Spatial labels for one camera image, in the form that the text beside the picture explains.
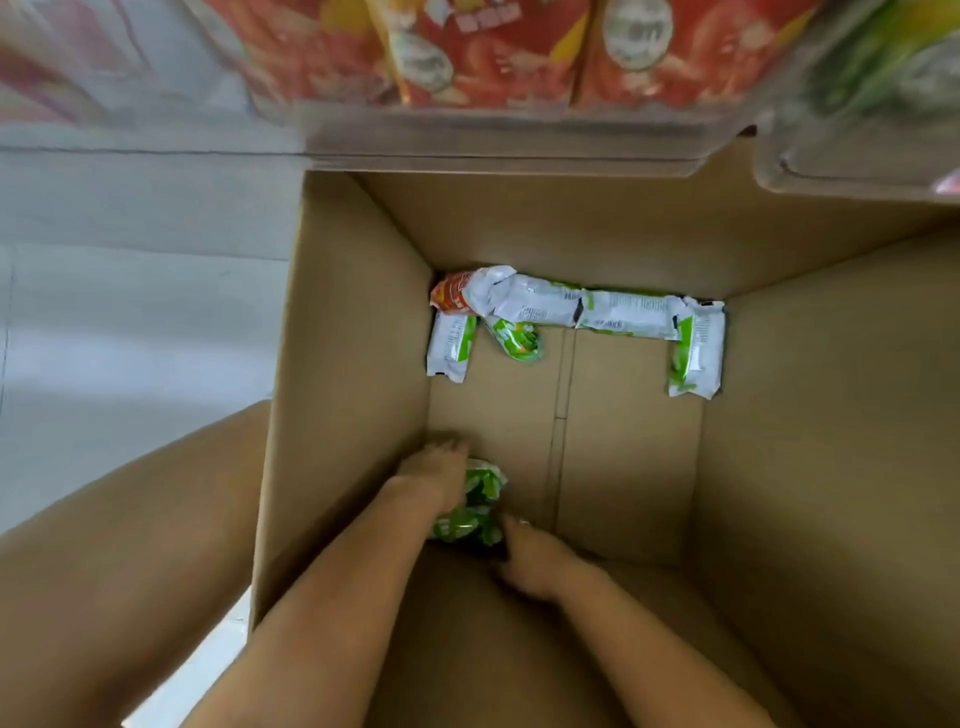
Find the green packaging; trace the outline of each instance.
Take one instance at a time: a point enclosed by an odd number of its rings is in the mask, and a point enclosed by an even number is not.
[[[467,502],[440,516],[433,524],[430,538],[488,557],[505,557],[503,532],[494,522],[491,510],[506,485],[507,477],[493,463],[469,459],[464,482]]]
[[[493,334],[496,343],[511,359],[516,361],[540,361],[540,335],[532,324],[511,324],[498,316],[484,316],[483,323]]]

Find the snack package on shelf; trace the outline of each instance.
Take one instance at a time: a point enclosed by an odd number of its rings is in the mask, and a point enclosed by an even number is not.
[[[43,34],[71,69],[142,77],[149,65],[120,0],[5,0]]]
[[[773,189],[894,199],[957,195],[960,3],[886,0],[760,125]]]
[[[583,290],[572,285],[517,274],[493,287],[493,314],[512,324],[572,327],[582,295]]]
[[[723,302],[698,302],[684,298],[684,310],[677,317],[680,340],[673,345],[668,392],[670,397],[686,394],[712,400],[720,389],[727,314]]]
[[[0,12],[0,21],[6,20]],[[39,62],[36,46],[28,55],[24,40],[22,29],[0,28],[0,123],[102,121],[104,110],[53,65]]]
[[[0,0],[9,23],[32,35],[33,54],[82,87],[113,120],[151,122],[205,106],[247,111],[246,93],[181,0]]]
[[[888,0],[810,71],[820,116],[960,110],[960,3]]]
[[[430,305],[443,313],[488,316],[496,306],[493,287],[515,274],[516,270],[509,265],[451,273],[430,291]],[[498,289],[498,292],[505,293],[503,289]]]
[[[184,0],[261,113],[299,101],[378,104],[394,84],[363,0]]]
[[[677,341],[675,317],[684,309],[677,296],[584,291],[577,328]]]
[[[540,335],[532,324],[511,324],[496,316],[484,316],[484,326],[507,356],[516,361],[540,361]]]
[[[821,0],[601,0],[574,106],[734,109]]]
[[[477,330],[476,316],[437,311],[426,352],[427,376],[445,375],[462,384]]]
[[[590,0],[368,0],[410,107],[561,111]]]
[[[493,463],[470,458],[464,488],[466,503],[440,516],[430,538],[472,550],[488,558],[505,558],[503,533],[491,515],[491,509],[507,486],[507,477]]]

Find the hand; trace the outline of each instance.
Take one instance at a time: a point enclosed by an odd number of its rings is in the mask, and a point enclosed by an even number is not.
[[[423,488],[437,500],[437,514],[449,513],[461,505],[467,494],[467,456],[465,442],[450,440],[439,445],[428,445],[404,460],[396,474],[400,480],[410,481],[402,487]]]
[[[501,517],[510,561],[499,567],[500,576],[514,589],[534,599],[557,601],[568,575],[583,564],[569,546],[546,531]]]

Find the leg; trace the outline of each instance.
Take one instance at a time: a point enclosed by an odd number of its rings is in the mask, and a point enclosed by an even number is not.
[[[239,598],[269,416],[256,404],[0,537],[5,725],[119,725]]]

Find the red snack packet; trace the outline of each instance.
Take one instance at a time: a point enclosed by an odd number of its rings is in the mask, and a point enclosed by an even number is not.
[[[601,0],[578,109],[734,106],[820,0]]]
[[[495,286],[514,275],[509,265],[492,265],[475,271],[451,273],[430,291],[430,305],[443,313],[488,316],[496,306]]]
[[[363,0],[184,0],[261,111],[377,103],[393,87]]]
[[[564,109],[589,0],[369,0],[403,102]]]

